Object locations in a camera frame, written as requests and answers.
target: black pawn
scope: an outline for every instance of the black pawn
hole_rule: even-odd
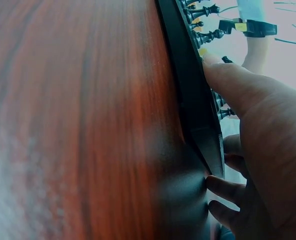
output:
[[[197,48],[200,48],[205,43],[210,43],[214,39],[221,39],[224,35],[225,33],[219,29],[215,31],[209,31],[209,33],[192,31],[192,37]]]
[[[187,6],[187,7],[185,7],[185,9],[195,10],[196,9],[196,5]]]
[[[194,30],[195,28],[198,28],[198,27],[202,27],[204,25],[204,23],[202,21],[199,21],[197,23],[193,23],[190,25],[190,29],[191,30]]]
[[[201,16],[208,17],[209,14],[218,14],[220,12],[220,7],[214,4],[210,7],[204,6],[202,9],[198,9],[198,10],[189,10],[186,8],[184,8],[183,10],[187,17],[188,23],[191,24],[196,18],[199,18]]]
[[[234,63],[227,56],[222,57],[222,60],[225,64],[233,64]]]
[[[215,100],[215,106],[217,111],[220,111],[220,108],[226,104],[226,101],[218,93],[212,91],[213,98]]]
[[[218,115],[219,120],[222,120],[222,119],[224,119],[227,116],[236,115],[236,114],[234,113],[233,110],[231,110],[229,108],[227,110],[219,110],[218,113],[217,113],[217,115]]]
[[[181,2],[181,6],[183,7],[183,8],[185,8],[185,7],[187,7],[188,5],[190,5],[190,4],[193,4],[193,3],[201,3],[202,1],[204,1],[204,0],[180,0],[180,2]]]

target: wooden table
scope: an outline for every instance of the wooden table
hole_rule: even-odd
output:
[[[0,240],[214,236],[154,0],[0,0]]]

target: yellow label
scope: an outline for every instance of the yellow label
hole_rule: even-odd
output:
[[[234,26],[237,31],[247,32],[247,23],[235,23]]]
[[[199,52],[199,56],[203,56],[204,54],[207,53],[207,49],[202,47],[198,50],[198,52]]]

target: human hand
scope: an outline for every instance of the human hand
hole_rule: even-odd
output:
[[[296,239],[296,91],[233,63],[205,56],[204,73],[240,118],[240,136],[224,140],[225,161],[247,185],[214,176],[208,188],[240,212],[212,201],[209,210],[236,239]]]

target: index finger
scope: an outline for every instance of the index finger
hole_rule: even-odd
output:
[[[205,59],[203,71],[209,86],[225,99],[240,118],[249,108],[284,88],[280,82],[254,74],[234,63],[209,64]]]

